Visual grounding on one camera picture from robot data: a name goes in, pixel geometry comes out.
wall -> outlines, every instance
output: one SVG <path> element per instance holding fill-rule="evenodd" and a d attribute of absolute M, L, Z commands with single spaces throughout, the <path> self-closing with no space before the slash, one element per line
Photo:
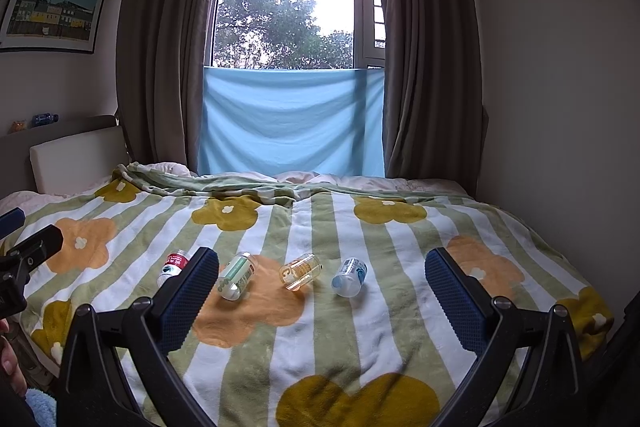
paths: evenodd
<path fill-rule="evenodd" d="M 640 0 L 476 0 L 479 198 L 523 218 L 622 319 L 640 290 Z"/>
<path fill-rule="evenodd" d="M 8 0 L 0 0 L 0 14 Z M 0 53 L 0 135 L 13 120 L 56 113 L 61 119 L 116 110 L 115 43 L 120 0 L 104 0 L 94 54 Z"/>

blue cloth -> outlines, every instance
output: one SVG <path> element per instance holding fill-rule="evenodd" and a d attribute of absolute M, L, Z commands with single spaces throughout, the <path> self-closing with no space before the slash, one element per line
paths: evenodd
<path fill-rule="evenodd" d="M 200 175 L 384 176 L 384 70 L 204 68 Z"/>
<path fill-rule="evenodd" d="M 40 427 L 56 427 L 56 401 L 37 389 L 27 389 L 25 397 Z"/>

blue gripper pad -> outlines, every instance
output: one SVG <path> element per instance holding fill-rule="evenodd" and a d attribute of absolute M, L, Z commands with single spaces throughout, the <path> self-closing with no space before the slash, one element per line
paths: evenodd
<path fill-rule="evenodd" d="M 24 225 L 24 212 L 16 207 L 0 216 L 0 239 L 7 237 L 10 233 L 18 230 Z"/>
<path fill-rule="evenodd" d="M 424 261 L 424 274 L 451 327 L 456 332 L 460 344 L 479 357 L 490 340 L 489 317 L 486 316 L 488 309 L 483 312 L 469 289 L 465 287 L 467 284 L 479 285 L 479 282 L 465 275 L 444 248 L 436 248 L 427 254 Z"/>
<path fill-rule="evenodd" d="M 210 248 L 200 247 L 184 270 L 169 278 L 156 292 L 151 316 L 162 354 L 180 349 L 218 278 L 219 269 L 218 255 Z"/>

framed picture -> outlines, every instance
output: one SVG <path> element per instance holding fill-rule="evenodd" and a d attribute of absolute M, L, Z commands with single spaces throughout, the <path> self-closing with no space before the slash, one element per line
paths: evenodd
<path fill-rule="evenodd" d="M 0 26 L 0 52 L 93 53 L 102 1 L 9 0 Z"/>

brown curtain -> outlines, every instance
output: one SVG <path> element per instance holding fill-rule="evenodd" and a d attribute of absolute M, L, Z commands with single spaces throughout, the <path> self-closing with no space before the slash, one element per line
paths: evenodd
<path fill-rule="evenodd" d="M 118 115 L 137 162 L 179 162 L 197 170 L 211 3 L 122 0 Z"/>
<path fill-rule="evenodd" d="M 482 77 L 474 0 L 382 0 L 383 147 L 389 178 L 445 178 L 476 190 Z"/>

